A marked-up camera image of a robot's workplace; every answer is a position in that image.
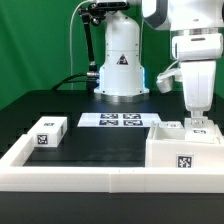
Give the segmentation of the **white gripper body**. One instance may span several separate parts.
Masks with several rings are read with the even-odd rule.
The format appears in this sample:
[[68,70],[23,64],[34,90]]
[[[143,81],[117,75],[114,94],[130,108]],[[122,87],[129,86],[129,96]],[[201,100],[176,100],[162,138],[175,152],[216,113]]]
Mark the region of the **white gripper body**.
[[211,108],[216,60],[222,53],[221,33],[172,38],[172,56],[180,65],[184,102],[192,118],[202,118]]

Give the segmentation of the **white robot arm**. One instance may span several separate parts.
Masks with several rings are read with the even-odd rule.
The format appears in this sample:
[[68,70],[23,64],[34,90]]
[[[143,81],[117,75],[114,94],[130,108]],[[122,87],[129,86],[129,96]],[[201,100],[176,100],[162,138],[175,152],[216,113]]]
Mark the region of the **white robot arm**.
[[127,4],[142,6],[144,21],[155,30],[171,32],[171,55],[178,69],[158,76],[161,92],[172,89],[172,80],[183,82],[184,101],[191,112],[190,124],[203,125],[203,113],[211,107],[216,60],[224,51],[224,0],[96,0],[105,9],[105,62],[100,68],[95,93],[111,98],[146,94],[140,65],[140,28],[122,13]]

